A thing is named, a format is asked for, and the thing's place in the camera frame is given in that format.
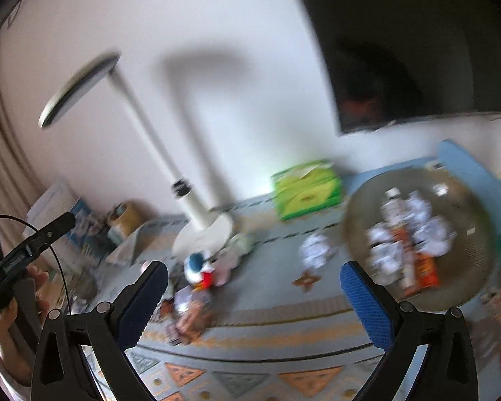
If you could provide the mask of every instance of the curtain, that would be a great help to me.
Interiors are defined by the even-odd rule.
[[[25,219],[27,211],[43,192],[44,187],[15,136],[0,91],[0,214]],[[0,241],[4,253],[22,241],[23,229],[20,223],[0,220]]]

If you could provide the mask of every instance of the white desk lamp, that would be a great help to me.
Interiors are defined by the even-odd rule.
[[[226,213],[211,213],[183,178],[167,149],[152,129],[148,117],[134,97],[116,66],[120,53],[100,55],[80,69],[46,104],[39,118],[42,129],[54,125],[89,89],[106,75],[119,93],[137,134],[148,152],[171,183],[171,190],[190,222],[180,231],[172,246],[172,254],[184,260],[200,251],[217,253],[232,236],[233,220]]]

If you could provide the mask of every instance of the human hand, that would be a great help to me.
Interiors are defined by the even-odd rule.
[[[48,282],[48,273],[39,270],[37,267],[29,265],[27,267],[29,277],[35,280],[35,289],[39,289]],[[41,324],[44,323],[48,315],[50,304],[48,301],[37,299],[37,308],[39,309],[39,318]],[[30,386],[31,368],[21,356],[9,328],[15,322],[18,305],[15,299],[11,300],[7,308],[0,310],[0,358],[4,368],[9,374],[24,386]]]

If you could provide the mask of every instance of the sleeve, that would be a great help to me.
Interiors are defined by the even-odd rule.
[[[30,386],[23,386],[18,381],[16,381],[9,372],[4,368],[2,359],[0,357],[0,377],[4,382],[7,390],[11,394],[11,399],[13,401],[30,401]]]

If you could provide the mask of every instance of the brown round plate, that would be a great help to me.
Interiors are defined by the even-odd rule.
[[[448,190],[438,196],[435,186],[442,183]],[[385,192],[393,187],[401,191],[403,198],[418,190],[431,203],[432,214],[442,215],[457,232],[452,249],[435,258],[440,287],[424,289],[408,301],[425,312],[440,312],[466,303],[481,290],[493,270],[495,233],[477,197],[444,170],[407,168],[385,172],[365,182],[348,202],[342,222],[343,241],[351,257],[369,271],[366,231],[383,220],[380,207]],[[396,300],[403,298],[398,282],[387,289]]]

